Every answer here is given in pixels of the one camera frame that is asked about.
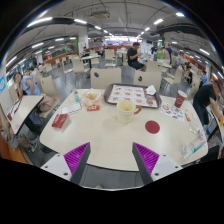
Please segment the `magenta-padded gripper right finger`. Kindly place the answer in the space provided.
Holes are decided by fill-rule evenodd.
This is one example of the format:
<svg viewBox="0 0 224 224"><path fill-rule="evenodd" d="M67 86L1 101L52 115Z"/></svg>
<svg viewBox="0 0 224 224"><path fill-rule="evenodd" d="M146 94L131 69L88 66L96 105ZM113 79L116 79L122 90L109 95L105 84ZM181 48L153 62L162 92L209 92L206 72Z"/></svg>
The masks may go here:
<svg viewBox="0 0 224 224"><path fill-rule="evenodd" d="M132 153L135 157L141 179L144 185L159 180L182 169L171 157L156 152L134 143Z"/></svg>

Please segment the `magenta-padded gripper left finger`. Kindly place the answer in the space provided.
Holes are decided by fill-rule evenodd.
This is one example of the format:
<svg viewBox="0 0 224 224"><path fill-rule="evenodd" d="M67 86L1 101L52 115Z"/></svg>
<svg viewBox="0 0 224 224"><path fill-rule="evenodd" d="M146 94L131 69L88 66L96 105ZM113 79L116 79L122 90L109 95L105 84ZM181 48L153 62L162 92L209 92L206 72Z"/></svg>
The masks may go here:
<svg viewBox="0 0 224 224"><path fill-rule="evenodd" d="M90 152L90 143L87 142L64 155L55 154L42 169L79 185Z"/></svg>

